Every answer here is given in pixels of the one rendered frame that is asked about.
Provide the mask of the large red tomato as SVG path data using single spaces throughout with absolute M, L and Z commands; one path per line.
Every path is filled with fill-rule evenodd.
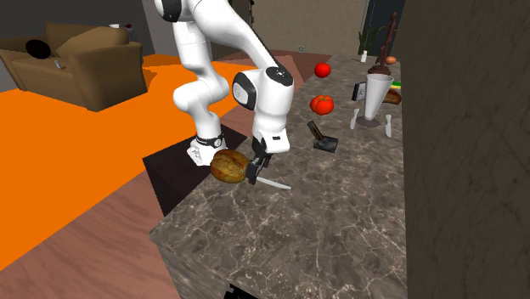
M 329 114 L 334 107 L 334 101 L 329 95 L 318 95 L 310 102 L 311 110 L 320 116 Z

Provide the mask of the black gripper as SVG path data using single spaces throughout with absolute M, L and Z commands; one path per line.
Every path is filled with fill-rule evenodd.
M 272 156 L 266 151 L 267 145 L 264 138 L 258 140 L 256 137 L 252 139 L 252 150 L 254 151 L 255 159 L 263 159 L 262 164 L 251 161 L 248 163 L 245 170 L 245 177 L 248 179 L 248 183 L 254 185 L 257 181 L 257 176 L 263 168 L 267 168 Z

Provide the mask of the black meat mallet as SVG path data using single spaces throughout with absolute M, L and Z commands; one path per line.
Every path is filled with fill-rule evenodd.
M 307 126 L 314 136 L 313 147 L 317 150 L 323 150 L 334 153 L 338 145 L 338 139 L 323 135 L 314 121 L 310 121 Z

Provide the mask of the dark door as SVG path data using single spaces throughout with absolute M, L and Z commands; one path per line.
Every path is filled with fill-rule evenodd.
M 363 32 L 368 27 L 379 28 L 384 25 L 391 24 L 391 14 L 393 12 L 398 12 L 398 17 L 396 18 L 398 29 L 398 24 L 403 13 L 403 8 L 406 0 L 369 0 L 367 11 L 364 17 L 364 27 L 361 32 Z M 377 37 L 375 38 L 372 47 L 368 51 L 368 56 L 377 56 L 380 52 L 382 43 L 385 41 L 387 34 L 387 29 L 383 28 Z M 397 32 L 393 33 L 393 39 L 388 49 L 388 55 L 391 55 L 392 45 L 396 39 Z

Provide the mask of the black round cushion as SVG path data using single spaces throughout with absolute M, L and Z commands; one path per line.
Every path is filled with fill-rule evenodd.
M 51 55 L 51 48 L 42 40 L 31 39 L 25 44 L 26 52 L 36 59 L 47 59 Z

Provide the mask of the brown bread roll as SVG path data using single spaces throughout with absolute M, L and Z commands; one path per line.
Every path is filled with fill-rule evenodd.
M 241 183 L 245 180 L 249 159 L 233 149 L 219 150 L 211 161 L 211 175 L 224 183 Z

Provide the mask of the brown sofa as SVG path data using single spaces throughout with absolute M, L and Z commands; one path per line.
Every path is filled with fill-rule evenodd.
M 37 39 L 51 48 L 49 58 L 36 59 L 26 52 L 30 37 L 0 40 L 0 60 L 22 91 L 91 111 L 147 92 L 143 45 L 131 42 L 125 29 L 48 22 L 45 34 Z

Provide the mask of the tall white cup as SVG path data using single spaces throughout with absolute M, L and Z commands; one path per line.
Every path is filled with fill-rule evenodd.
M 364 127 L 378 127 L 380 122 L 375 119 L 375 115 L 392 85 L 394 78 L 382 74 L 368 74 L 366 77 L 364 115 L 357 117 L 357 124 Z

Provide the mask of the brown figure statue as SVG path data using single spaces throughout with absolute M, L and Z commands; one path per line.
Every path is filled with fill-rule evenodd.
M 391 14 L 391 17 L 390 17 L 391 24 L 386 25 L 387 34 L 386 34 L 385 41 L 381 45 L 380 53 L 375 61 L 375 64 L 371 68 L 368 69 L 369 74 L 382 74 L 382 75 L 388 75 L 388 76 L 391 75 L 391 71 L 386 66 L 386 58 L 387 58 L 389 46 L 393 39 L 393 33 L 396 30 L 396 26 L 397 26 L 396 18 L 397 17 L 398 17 L 398 12 L 393 12 Z

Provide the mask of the dark robot stand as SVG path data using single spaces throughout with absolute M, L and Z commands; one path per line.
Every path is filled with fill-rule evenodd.
M 164 216 L 211 174 L 210 167 L 196 166 L 187 149 L 192 136 L 143 158 L 146 172 Z

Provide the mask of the green potted plant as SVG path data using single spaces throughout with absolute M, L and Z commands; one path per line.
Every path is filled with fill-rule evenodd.
M 358 40 L 359 40 L 359 48 L 358 53 L 362 54 L 364 51 L 369 51 L 372 47 L 372 44 L 375 41 L 375 38 L 379 34 L 379 32 L 385 28 L 385 26 L 381 26 L 379 28 L 371 28 L 368 27 L 363 32 L 358 32 Z

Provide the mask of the silver knife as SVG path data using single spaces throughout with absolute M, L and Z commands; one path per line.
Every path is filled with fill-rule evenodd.
M 262 177 L 257 177 L 257 181 L 259 181 L 261 183 L 265 183 L 265 184 L 270 185 L 270 186 L 273 186 L 275 188 L 279 188 L 279 189 L 291 189 L 291 186 L 288 186 L 288 185 L 285 185 L 285 184 L 282 184 L 282 183 L 278 183 L 278 182 L 272 181 L 270 179 L 262 178 Z

